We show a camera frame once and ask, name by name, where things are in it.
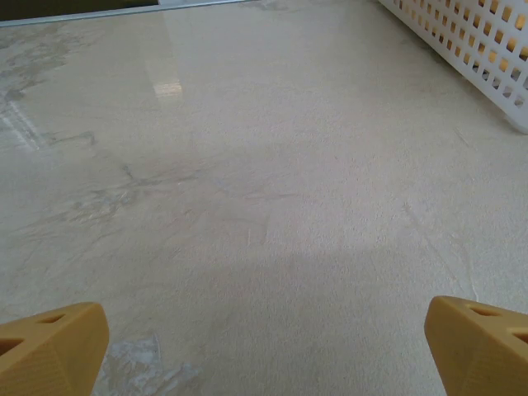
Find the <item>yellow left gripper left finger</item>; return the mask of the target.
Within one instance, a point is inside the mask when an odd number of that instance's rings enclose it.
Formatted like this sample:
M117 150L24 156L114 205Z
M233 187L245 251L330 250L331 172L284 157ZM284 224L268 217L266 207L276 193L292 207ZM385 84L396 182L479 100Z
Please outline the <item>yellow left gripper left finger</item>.
M2 395L89 395L109 342L99 303L83 302L1 325Z

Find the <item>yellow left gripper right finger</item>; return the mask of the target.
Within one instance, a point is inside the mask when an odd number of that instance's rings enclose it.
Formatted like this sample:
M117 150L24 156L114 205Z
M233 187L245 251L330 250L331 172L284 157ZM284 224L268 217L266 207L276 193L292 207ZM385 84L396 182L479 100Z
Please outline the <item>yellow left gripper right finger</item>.
M425 337L448 396L527 394L525 313L436 296Z

